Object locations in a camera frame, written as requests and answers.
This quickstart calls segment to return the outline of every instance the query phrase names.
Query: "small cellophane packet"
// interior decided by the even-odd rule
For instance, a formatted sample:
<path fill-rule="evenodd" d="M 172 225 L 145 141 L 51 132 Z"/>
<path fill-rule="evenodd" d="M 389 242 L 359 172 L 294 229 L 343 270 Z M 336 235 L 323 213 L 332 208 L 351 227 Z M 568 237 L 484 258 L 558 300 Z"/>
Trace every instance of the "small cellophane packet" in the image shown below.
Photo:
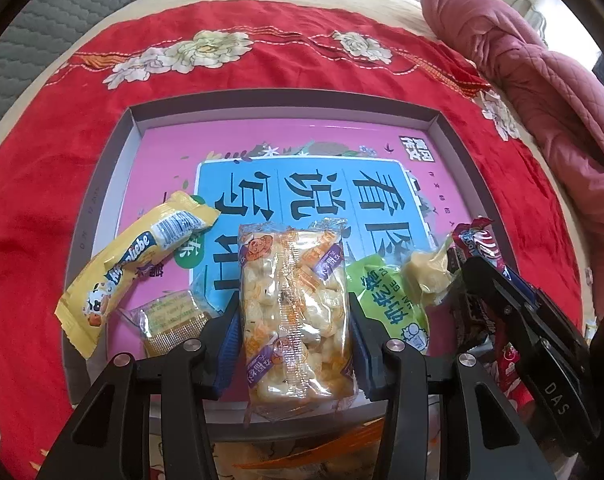
<path fill-rule="evenodd" d="M 356 393 L 341 245 L 345 221 L 240 226 L 240 301 L 251 410 L 286 418 Z"/>
<path fill-rule="evenodd" d="M 92 257 L 62 294 L 55 312 L 82 357 L 93 354 L 108 317 L 135 280 L 193 233 L 211 227 L 219 215 L 188 193 L 175 191 Z"/>
<path fill-rule="evenodd" d="M 434 251 L 414 250 L 402 266 L 404 285 L 424 308 L 439 303 L 453 282 L 447 268 L 447 249 L 452 241 L 448 235 Z"/>
<path fill-rule="evenodd" d="M 198 337 L 207 321 L 219 313 L 190 290 L 172 292 L 132 310 L 119 310 L 140 330 L 149 357 L 164 355 L 180 343 Z"/>

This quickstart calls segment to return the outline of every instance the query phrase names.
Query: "red snack wrapper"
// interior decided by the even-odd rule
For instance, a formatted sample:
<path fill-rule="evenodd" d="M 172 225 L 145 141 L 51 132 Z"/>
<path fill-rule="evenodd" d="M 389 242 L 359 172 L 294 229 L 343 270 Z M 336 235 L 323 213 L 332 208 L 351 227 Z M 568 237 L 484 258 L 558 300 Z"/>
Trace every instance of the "red snack wrapper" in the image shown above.
<path fill-rule="evenodd" d="M 453 231 L 455 245 L 464 253 L 466 258 L 482 256 L 490 261 L 499 272 L 507 279 L 511 279 L 504 259 L 499 252 L 499 247 L 493 235 L 486 230 L 492 220 L 479 217 L 470 224 L 458 224 Z M 521 410 L 533 396 L 519 378 L 515 370 L 515 363 L 519 361 L 519 352 L 506 338 L 506 330 L 501 321 L 496 322 L 494 348 L 497 362 L 492 366 L 492 374 L 498 383 L 499 389 L 513 404 L 516 410 Z"/>
<path fill-rule="evenodd" d="M 490 261 L 504 277 L 510 279 L 508 269 L 501 257 L 499 247 L 493 235 L 486 230 L 493 220 L 479 217 L 470 224 L 457 224 L 453 231 L 455 245 L 464 251 L 467 258 L 471 256 L 482 256 Z"/>

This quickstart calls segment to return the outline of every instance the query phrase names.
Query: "gold cracker packet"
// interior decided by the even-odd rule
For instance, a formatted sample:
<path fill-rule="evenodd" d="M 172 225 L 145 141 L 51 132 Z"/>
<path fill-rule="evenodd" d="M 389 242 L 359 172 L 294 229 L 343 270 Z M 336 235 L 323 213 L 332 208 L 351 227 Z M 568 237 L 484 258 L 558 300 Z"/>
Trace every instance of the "gold cracker packet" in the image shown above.
<path fill-rule="evenodd" d="M 133 222 L 91 261 L 58 301 L 56 316 L 69 341 L 88 359 L 109 314 L 141 274 L 157 265 L 191 234 L 211 227 L 220 212 L 184 191 Z"/>
<path fill-rule="evenodd" d="M 190 290 L 172 292 L 118 313 L 138 329 L 149 357 L 167 354 L 186 339 L 199 337 L 207 321 L 220 315 L 204 297 L 195 297 Z"/>

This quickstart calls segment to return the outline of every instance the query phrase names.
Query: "green snack packet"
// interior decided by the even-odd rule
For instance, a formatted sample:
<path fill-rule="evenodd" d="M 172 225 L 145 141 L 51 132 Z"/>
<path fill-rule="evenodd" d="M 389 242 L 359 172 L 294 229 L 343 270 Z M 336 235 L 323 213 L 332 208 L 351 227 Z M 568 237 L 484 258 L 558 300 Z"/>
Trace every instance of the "green snack packet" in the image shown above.
<path fill-rule="evenodd" d="M 347 266 L 349 292 L 354 292 L 365 316 L 381 321 L 391 338 L 420 352 L 429 347 L 429 318 L 413 298 L 404 294 L 400 269 L 371 254 Z"/>

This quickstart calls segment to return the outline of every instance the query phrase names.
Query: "cartoon cow logo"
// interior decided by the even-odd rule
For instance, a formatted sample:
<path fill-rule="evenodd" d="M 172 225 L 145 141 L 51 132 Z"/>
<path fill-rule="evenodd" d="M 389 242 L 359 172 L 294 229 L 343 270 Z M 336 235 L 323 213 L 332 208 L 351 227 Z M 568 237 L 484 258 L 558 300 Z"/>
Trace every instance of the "cartoon cow logo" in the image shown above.
<path fill-rule="evenodd" d="M 115 290 L 115 283 L 110 280 L 96 283 L 93 290 L 89 291 L 84 305 L 84 315 L 86 316 L 89 325 L 101 326 L 102 316 L 109 306 L 111 294 Z"/>
<path fill-rule="evenodd" d="M 420 352 L 426 350 L 429 346 L 429 336 L 426 331 L 419 327 L 417 323 L 411 323 L 402 329 L 402 338 L 406 343 Z"/>

